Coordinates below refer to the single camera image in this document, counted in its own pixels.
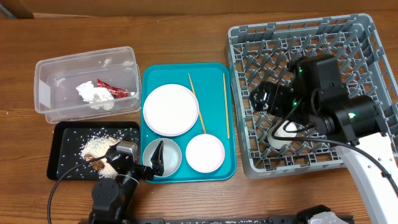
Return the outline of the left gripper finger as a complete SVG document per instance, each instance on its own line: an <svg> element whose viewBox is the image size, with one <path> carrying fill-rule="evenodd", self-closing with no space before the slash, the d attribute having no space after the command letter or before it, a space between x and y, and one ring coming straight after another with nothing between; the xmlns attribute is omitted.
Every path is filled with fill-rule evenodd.
<svg viewBox="0 0 398 224"><path fill-rule="evenodd" d="M152 154L150 159L152 163L152 171L157 176L163 176L164 174L164 142L160 141Z"/></svg>
<svg viewBox="0 0 398 224"><path fill-rule="evenodd" d="M111 146L111 148L117 148L119 145L125 145L125 144L130 144L131 142L130 142L130 140L131 140L131 133L130 132L127 132L123 137L122 137L122 139L120 140L120 141L118 141L116 144L113 144L112 146Z"/></svg>

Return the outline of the grey bowl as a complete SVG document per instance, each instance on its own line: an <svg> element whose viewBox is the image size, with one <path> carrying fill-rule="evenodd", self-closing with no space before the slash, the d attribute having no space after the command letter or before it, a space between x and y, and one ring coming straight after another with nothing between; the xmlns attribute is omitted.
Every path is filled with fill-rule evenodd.
<svg viewBox="0 0 398 224"><path fill-rule="evenodd" d="M181 149L178 144L171 139L159 138L150 142L144 149L142 164L145 166L152 165L150 159L161 141L164 143L164 173L162 177L169 177L178 170L182 162Z"/></svg>

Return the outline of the brown food piece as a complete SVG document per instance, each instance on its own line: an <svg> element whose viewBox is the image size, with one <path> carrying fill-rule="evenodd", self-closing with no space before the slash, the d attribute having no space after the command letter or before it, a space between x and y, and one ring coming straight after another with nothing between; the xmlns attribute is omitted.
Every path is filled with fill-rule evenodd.
<svg viewBox="0 0 398 224"><path fill-rule="evenodd" d="M91 154L85 154L83 157L86 161L94 159L94 157ZM105 168L105 164L101 160L91 162L90 166L92 166L92 168L96 171L101 171Z"/></svg>

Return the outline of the white rice pile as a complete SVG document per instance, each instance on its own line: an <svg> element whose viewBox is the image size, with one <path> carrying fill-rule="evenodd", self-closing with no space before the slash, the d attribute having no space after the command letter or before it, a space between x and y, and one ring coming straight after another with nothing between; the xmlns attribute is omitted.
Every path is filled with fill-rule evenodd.
<svg viewBox="0 0 398 224"><path fill-rule="evenodd" d="M94 158L103 156L106 154L107 150L118 141L113 139L99 139L90 141L82 151L82 155L91 154ZM96 171L90 166L90 164L80 166L75 170L68 173L65 176L66 180L96 180L102 178L114 178L117 172L106 162L106 159L102 159L105 164L105 168L101 171Z"/></svg>

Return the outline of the white cup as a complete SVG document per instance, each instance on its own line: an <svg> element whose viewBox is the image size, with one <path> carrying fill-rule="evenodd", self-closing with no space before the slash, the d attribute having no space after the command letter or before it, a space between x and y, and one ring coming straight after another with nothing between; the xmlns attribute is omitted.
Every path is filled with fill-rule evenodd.
<svg viewBox="0 0 398 224"><path fill-rule="evenodd" d="M267 133L267 140L269 144L274 147L275 149L281 149L284 146L289 146L292 141L281 141L281 140L276 140L272 137L272 132L275 129L275 127L278 125L278 123L270 128ZM282 137L282 138L294 138L296 137L297 127L294 123L290 123L286 121L276 132L275 136L277 137Z"/></svg>

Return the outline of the red snack wrapper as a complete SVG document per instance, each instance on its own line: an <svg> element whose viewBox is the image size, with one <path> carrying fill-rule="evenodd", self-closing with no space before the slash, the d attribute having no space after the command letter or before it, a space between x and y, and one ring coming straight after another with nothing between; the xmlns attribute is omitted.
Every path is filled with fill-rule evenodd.
<svg viewBox="0 0 398 224"><path fill-rule="evenodd" d="M97 87L106 88L114 98L125 98L129 96L129 92L122 88L117 88L97 79Z"/></svg>

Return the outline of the large white round plate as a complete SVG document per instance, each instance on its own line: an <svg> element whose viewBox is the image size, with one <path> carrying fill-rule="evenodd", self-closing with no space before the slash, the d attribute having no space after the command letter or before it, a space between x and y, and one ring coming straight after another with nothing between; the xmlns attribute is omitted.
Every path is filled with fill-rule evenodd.
<svg viewBox="0 0 398 224"><path fill-rule="evenodd" d="M162 85L151 91L144 101L143 117L153 132L179 136L196 123L198 102L192 91L182 85Z"/></svg>

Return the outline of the white napkin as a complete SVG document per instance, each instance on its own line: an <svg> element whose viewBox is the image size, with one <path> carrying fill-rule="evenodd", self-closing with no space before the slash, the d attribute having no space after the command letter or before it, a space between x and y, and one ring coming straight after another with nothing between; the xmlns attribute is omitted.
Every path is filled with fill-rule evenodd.
<svg viewBox="0 0 398 224"><path fill-rule="evenodd" d="M109 111L114 107L114 97L105 87L94 87L92 81L82 83L76 87L78 94L83 101L90 104L90 108L98 110L100 108Z"/></svg>

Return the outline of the pink bowl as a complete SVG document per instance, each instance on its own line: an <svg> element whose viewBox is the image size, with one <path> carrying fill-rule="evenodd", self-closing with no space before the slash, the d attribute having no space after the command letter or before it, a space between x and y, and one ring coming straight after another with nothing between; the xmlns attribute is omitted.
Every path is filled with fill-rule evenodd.
<svg viewBox="0 0 398 224"><path fill-rule="evenodd" d="M193 170L206 174L221 167L225 159L225 149L217 137L200 134L187 144L185 157Z"/></svg>

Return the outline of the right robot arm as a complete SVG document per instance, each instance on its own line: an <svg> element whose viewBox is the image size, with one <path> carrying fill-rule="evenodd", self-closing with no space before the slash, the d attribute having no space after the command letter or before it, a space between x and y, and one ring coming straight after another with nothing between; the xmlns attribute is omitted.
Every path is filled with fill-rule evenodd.
<svg viewBox="0 0 398 224"><path fill-rule="evenodd" d="M373 223L397 223L397 164L381 108L368 95L349 97L330 54L287 64L289 86L261 82L250 92L255 111L281 118L274 141L329 144L348 168Z"/></svg>

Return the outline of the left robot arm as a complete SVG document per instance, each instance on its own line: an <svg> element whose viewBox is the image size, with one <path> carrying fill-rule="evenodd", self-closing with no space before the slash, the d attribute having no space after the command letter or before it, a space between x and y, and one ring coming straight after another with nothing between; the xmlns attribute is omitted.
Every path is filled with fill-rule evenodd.
<svg viewBox="0 0 398 224"><path fill-rule="evenodd" d="M130 141L119 141L107 150L104 158L116 170L114 178L99 180L91 196L93 199L89 223L135 223L127 212L140 180L153 180L164 173L164 142L161 141L151 157L151 166L138 162L138 145Z"/></svg>

